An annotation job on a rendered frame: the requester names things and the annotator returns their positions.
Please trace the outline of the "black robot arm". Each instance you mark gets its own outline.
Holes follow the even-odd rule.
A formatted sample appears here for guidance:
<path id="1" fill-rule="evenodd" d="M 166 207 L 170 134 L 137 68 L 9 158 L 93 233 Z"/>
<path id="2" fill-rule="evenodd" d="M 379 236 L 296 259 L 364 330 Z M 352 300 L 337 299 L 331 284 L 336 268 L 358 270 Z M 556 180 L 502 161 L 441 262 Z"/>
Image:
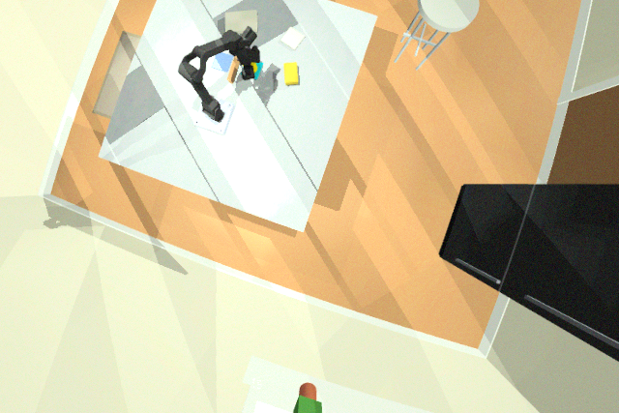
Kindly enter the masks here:
<path id="1" fill-rule="evenodd" d="M 196 45 L 193 50 L 186 54 L 181 60 L 178 66 L 178 74 L 188 81 L 198 97 L 202 100 L 202 112 L 205 113 L 212 120 L 222 122 L 225 111 L 222 111 L 221 105 L 204 86 L 203 79 L 206 73 L 206 62 L 210 57 L 213 57 L 221 52 L 229 50 L 229 54 L 236 56 L 237 58 L 245 58 L 247 50 L 245 46 L 250 47 L 257 35 L 248 26 L 246 30 L 240 35 L 239 33 L 228 30 L 223 33 L 222 38 L 214 40 L 210 43 L 203 45 Z M 249 58 L 248 63 L 260 62 L 260 49 L 254 45 L 251 50 L 248 50 Z M 190 61 L 195 58 L 200 58 L 199 69 L 190 64 Z"/>

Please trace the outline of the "yellow rectangular block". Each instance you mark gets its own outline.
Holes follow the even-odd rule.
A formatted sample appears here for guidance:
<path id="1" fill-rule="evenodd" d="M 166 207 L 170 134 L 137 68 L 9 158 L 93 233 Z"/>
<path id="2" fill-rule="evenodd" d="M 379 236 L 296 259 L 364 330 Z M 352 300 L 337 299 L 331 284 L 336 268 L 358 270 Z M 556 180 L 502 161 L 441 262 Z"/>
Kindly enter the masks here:
<path id="1" fill-rule="evenodd" d="M 298 84 L 296 63 L 284 64 L 284 83 L 285 85 Z"/>

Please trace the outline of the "light wooden plank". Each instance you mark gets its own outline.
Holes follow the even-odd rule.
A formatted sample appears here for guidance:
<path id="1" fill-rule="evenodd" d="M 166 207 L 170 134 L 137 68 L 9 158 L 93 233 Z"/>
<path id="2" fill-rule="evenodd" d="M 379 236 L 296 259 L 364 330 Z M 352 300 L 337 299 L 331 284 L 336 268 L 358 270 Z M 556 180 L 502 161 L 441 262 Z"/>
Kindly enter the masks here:
<path id="1" fill-rule="evenodd" d="M 228 73 L 228 77 L 227 77 L 227 81 L 229 83 L 233 83 L 234 82 L 234 79 L 235 79 L 235 76 L 236 76 L 239 64 L 240 63 L 239 63 L 239 61 L 237 61 L 236 56 L 235 56 L 234 60 L 233 60 L 233 62 L 231 64 L 231 67 L 230 67 L 230 70 L 229 70 L 229 73 Z"/>

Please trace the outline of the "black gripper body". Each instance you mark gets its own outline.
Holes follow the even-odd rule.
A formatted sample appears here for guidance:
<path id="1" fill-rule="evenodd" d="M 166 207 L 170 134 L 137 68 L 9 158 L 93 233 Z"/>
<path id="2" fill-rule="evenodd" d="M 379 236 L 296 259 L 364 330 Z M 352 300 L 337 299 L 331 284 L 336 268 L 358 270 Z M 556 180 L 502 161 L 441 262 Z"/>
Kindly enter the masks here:
<path id="1" fill-rule="evenodd" d="M 244 80 L 247 80 L 247 79 L 255 78 L 255 76 L 254 76 L 253 70 L 251 69 L 252 65 L 248 63 L 248 59 L 250 59 L 249 58 L 248 50 L 251 50 L 251 48 L 248 47 L 248 46 L 245 46 L 245 49 L 247 50 L 246 57 L 242 58 L 242 59 L 236 57 L 236 59 L 237 59 L 237 61 L 239 61 L 240 65 L 244 66 L 245 70 L 242 71 L 242 77 L 243 77 Z"/>

